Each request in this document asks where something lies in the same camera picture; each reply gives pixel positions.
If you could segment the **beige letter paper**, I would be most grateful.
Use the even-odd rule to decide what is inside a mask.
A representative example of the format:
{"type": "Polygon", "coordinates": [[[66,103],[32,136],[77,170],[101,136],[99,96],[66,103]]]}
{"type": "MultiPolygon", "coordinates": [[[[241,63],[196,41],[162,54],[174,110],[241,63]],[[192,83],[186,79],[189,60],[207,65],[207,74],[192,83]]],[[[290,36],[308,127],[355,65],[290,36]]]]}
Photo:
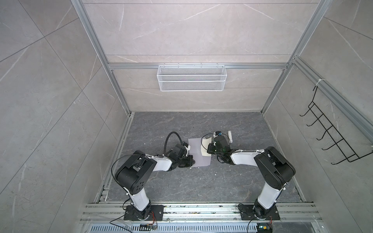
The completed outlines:
{"type": "Polygon", "coordinates": [[[201,153],[202,156],[211,157],[211,154],[208,152],[208,146],[212,142],[212,138],[202,138],[201,139],[201,153]]]}

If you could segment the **grey purple envelope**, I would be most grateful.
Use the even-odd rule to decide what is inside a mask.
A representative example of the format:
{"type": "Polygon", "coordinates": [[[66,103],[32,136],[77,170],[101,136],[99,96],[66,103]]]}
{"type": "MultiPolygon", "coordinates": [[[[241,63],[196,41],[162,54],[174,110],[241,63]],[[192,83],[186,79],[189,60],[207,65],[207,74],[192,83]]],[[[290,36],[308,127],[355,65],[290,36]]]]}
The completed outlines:
{"type": "Polygon", "coordinates": [[[193,156],[195,163],[192,167],[207,167],[211,164],[211,154],[208,154],[206,149],[201,145],[201,139],[190,138],[188,139],[190,145],[189,154],[193,156]]]}

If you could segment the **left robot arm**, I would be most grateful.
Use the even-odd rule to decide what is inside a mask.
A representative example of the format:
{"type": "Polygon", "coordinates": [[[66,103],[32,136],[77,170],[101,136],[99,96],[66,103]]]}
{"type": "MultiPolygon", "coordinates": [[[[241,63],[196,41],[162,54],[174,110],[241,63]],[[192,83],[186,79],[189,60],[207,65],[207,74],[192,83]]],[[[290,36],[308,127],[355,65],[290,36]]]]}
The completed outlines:
{"type": "Polygon", "coordinates": [[[114,181],[128,194],[134,210],[145,219],[151,211],[151,201],[146,195],[145,185],[154,171],[172,171],[176,168],[190,168],[195,164],[189,154],[190,145],[183,142],[177,144],[163,155],[148,155],[140,150],[131,155],[117,169],[111,171],[114,181]]]}

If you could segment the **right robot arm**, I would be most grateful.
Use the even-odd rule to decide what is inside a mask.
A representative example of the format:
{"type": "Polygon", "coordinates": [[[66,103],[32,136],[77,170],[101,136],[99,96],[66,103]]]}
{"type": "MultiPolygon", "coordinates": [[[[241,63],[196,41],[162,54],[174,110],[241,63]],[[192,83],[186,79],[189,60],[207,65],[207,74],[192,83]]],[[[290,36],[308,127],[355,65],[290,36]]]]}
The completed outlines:
{"type": "Polygon", "coordinates": [[[261,172],[265,184],[254,202],[253,213],[259,219],[266,219],[275,210],[277,199],[285,190],[287,183],[296,174],[294,166],[274,147],[263,150],[232,150],[221,143],[210,143],[201,151],[216,155],[222,162],[230,165],[254,166],[261,172]]]}

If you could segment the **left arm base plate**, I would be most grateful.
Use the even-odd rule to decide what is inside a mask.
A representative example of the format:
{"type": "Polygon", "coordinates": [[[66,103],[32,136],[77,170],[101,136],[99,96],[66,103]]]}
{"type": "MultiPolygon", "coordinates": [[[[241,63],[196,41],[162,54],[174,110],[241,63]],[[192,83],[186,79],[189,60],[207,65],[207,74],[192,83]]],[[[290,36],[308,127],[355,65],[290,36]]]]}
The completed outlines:
{"type": "Polygon", "coordinates": [[[148,205],[143,211],[136,209],[133,205],[129,205],[125,209],[124,220],[132,221],[161,221],[164,215],[163,205],[148,205]]]}

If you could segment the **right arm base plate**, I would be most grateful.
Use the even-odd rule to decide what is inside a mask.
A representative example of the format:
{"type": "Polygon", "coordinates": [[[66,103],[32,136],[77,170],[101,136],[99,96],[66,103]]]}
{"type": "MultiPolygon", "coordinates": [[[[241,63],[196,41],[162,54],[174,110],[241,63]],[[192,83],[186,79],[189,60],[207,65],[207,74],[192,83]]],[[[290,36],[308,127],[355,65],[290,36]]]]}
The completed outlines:
{"type": "Polygon", "coordinates": [[[242,220],[280,220],[280,215],[275,205],[270,209],[263,209],[260,205],[240,203],[237,208],[242,220]]]}

